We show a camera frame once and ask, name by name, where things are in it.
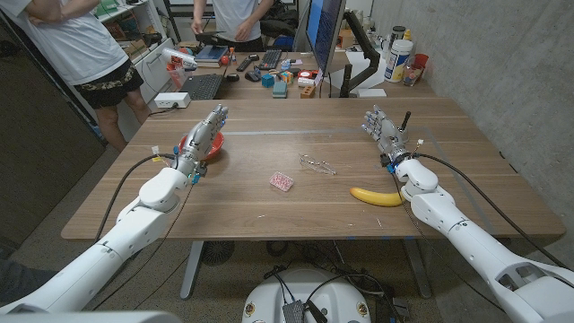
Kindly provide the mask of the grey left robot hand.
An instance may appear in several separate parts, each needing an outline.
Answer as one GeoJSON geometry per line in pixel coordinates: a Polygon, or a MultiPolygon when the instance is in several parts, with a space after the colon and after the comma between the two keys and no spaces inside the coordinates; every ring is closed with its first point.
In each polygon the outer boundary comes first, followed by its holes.
{"type": "Polygon", "coordinates": [[[228,108],[218,104],[204,120],[198,122],[187,134],[172,167],[186,176],[196,173],[202,160],[211,151],[213,140],[223,127],[227,115],[228,108]]]}

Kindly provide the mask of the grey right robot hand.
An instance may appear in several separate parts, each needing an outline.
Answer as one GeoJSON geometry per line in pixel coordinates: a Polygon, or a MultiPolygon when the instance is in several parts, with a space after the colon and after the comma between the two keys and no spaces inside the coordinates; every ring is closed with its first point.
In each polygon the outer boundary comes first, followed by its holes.
{"type": "Polygon", "coordinates": [[[409,140],[407,122],[410,116],[411,112],[407,111],[403,123],[396,127],[378,105],[374,105],[373,110],[365,114],[366,122],[361,127],[378,143],[381,164],[389,168],[390,172],[399,163],[412,157],[404,145],[409,140]]]}

